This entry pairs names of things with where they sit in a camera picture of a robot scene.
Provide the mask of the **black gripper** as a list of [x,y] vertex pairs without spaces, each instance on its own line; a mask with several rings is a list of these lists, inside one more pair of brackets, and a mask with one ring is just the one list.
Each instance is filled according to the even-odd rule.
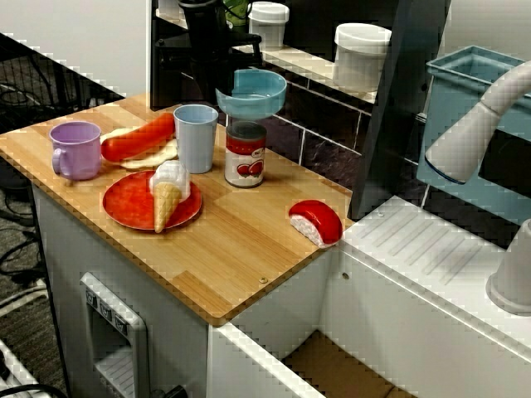
[[224,6],[180,6],[187,32],[157,42],[160,56],[188,56],[192,76],[204,98],[214,89],[224,95],[233,90],[232,49],[251,46],[247,56],[261,56],[261,37],[234,32],[226,20]]

